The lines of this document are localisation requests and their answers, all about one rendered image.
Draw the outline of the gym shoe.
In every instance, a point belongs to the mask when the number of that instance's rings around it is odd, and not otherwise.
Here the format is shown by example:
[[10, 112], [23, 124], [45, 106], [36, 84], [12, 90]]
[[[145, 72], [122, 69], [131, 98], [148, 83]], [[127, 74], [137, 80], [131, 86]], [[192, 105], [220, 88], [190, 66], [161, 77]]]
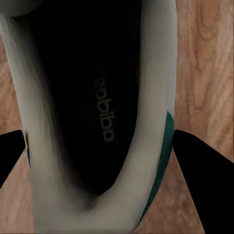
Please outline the gym shoe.
[[0, 0], [36, 234], [134, 234], [175, 132], [176, 0]]

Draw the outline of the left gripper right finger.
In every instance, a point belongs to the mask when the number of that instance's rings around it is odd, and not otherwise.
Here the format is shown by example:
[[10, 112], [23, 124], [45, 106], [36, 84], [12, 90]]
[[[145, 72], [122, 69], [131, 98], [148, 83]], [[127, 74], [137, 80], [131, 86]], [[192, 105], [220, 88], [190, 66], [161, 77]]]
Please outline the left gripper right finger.
[[175, 130], [173, 149], [206, 234], [234, 234], [234, 163]]

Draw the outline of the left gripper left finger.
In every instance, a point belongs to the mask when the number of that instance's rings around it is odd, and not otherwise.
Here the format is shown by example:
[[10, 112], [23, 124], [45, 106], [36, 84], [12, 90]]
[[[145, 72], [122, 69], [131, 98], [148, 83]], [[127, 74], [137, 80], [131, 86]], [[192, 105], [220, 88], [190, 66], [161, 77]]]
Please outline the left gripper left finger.
[[0, 188], [25, 149], [21, 130], [0, 135]]

